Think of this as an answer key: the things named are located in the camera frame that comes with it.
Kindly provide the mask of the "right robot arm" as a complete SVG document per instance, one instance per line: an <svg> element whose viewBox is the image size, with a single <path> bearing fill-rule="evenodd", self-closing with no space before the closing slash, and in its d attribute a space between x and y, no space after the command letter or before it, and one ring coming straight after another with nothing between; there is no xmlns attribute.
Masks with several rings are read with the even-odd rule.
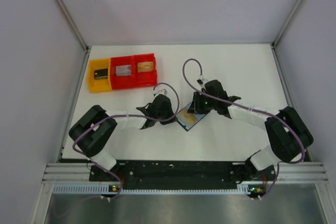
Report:
<svg viewBox="0 0 336 224"><path fill-rule="evenodd" d="M263 110L238 96L228 96L218 80L198 79L201 91L195 91L188 112L208 114L214 110L231 120L246 122L267 133L269 144L245 160L245 172L253 178L262 170L279 162L296 162L305 157L313 136L298 112L290 106L280 110Z"/></svg>

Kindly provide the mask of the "gold credit card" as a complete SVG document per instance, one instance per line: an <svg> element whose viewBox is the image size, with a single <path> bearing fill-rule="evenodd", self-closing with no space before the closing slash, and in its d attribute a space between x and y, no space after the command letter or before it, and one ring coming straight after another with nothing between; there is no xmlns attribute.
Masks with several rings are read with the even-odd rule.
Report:
<svg viewBox="0 0 336 224"><path fill-rule="evenodd" d="M187 126L192 126L197 122L197 118L192 113L188 113L187 110L181 112L181 119L183 123Z"/></svg>

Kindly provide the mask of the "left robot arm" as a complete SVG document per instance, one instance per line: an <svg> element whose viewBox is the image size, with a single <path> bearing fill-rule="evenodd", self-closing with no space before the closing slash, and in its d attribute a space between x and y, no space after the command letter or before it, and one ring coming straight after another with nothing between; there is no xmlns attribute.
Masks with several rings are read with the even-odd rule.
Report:
<svg viewBox="0 0 336 224"><path fill-rule="evenodd" d="M157 94L152 102L130 111L112 112L94 105L70 128L69 137L84 156L111 170L117 160L104 147L113 131L145 130L157 122L166 125L175 121L171 100L164 94Z"/></svg>

